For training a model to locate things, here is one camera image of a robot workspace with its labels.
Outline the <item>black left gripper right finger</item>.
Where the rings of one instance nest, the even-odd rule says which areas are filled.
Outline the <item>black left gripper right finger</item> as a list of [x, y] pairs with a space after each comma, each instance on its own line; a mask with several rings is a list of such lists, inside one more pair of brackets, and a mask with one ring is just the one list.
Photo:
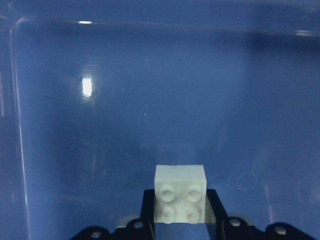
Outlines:
[[253, 239], [247, 222], [237, 216], [229, 216], [214, 189], [206, 190], [205, 225], [210, 240]]

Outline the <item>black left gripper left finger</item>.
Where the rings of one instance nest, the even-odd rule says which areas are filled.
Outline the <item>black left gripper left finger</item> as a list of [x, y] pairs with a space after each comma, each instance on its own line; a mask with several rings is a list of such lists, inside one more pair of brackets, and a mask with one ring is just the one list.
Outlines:
[[155, 240], [155, 191], [147, 189], [143, 192], [139, 217], [126, 225], [127, 240]]

